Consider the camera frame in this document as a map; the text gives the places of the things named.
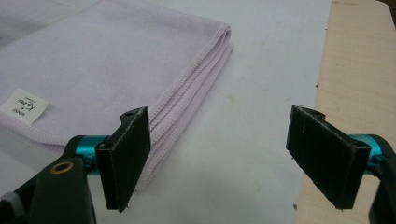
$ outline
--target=towel fold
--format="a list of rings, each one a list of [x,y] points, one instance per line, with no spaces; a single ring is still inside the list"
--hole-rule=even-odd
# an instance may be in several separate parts
[[[102,1],[0,49],[0,104],[16,89],[49,102],[28,125],[0,124],[43,147],[109,135],[148,105],[152,151],[136,189],[158,170],[232,52],[229,25],[141,1]]]

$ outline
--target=folded cloth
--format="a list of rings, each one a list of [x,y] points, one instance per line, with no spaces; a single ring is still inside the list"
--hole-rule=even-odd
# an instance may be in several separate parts
[[[0,104],[16,89],[49,102],[29,125],[0,124],[48,148],[109,135],[148,105],[152,150],[143,189],[232,52],[229,25],[135,0],[102,1],[0,49]]]

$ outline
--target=gold circular fastener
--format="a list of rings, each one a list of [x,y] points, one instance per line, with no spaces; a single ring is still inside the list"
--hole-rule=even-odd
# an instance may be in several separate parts
[[[74,163],[71,161],[63,161],[59,162],[58,164],[52,166],[50,168],[50,172],[53,175],[60,175],[66,173],[67,171],[71,170],[74,166]]]

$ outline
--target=white surface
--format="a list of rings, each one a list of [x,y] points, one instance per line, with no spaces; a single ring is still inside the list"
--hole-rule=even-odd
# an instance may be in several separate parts
[[[82,2],[2,1],[0,46],[33,32],[26,21],[43,27],[92,3]],[[131,209],[106,210],[100,178],[90,177],[98,223],[292,223],[301,171],[285,149],[290,107],[314,104],[331,1],[150,2],[230,23],[235,49]],[[0,131],[3,194],[56,155]]]

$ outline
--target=folded towel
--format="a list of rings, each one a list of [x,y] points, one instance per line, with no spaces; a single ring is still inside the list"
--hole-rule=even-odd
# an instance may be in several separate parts
[[[158,170],[231,54],[230,27],[135,0],[102,1],[0,49],[0,104],[22,89],[47,101],[32,124],[0,124],[41,144],[109,135],[148,105],[152,151],[137,189]]]

